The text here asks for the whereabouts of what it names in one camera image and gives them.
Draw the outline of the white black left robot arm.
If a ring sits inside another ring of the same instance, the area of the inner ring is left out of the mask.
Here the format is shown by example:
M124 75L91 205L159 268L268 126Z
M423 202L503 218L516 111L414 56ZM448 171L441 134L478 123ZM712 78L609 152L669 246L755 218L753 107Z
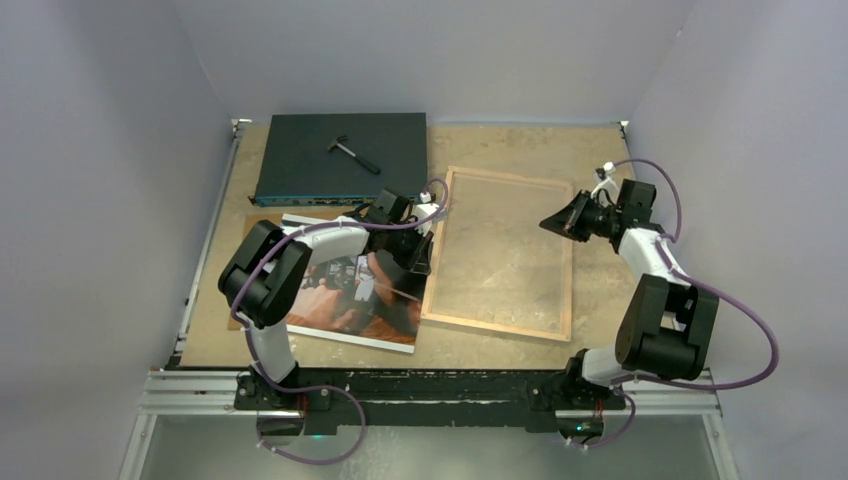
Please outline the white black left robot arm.
M359 334L380 321L410 336L418 326L435 225L446 200L383 190L331 220L255 223L218 280L245 336L259 395L272 408L308 391L290 343L289 323Z

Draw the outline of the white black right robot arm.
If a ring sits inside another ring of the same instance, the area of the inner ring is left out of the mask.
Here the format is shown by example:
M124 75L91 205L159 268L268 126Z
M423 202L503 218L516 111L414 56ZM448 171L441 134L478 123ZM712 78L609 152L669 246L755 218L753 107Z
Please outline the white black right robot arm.
M603 186L581 190L540 221L540 228L574 242L593 236L608 240L637 284L614 343L579 351L562 372L534 387L534 396L557 395L584 407L638 378L700 375L719 300L674 272L679 265L664 245L664 230L651 220L655 198L653 185L626 180L615 198Z

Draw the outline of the large printed photo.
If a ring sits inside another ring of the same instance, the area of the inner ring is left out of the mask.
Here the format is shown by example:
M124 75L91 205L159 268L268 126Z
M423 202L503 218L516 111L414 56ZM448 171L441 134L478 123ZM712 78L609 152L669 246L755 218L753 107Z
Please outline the large printed photo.
M426 278L386 252L339 257L310 267L293 311L293 334L412 354Z

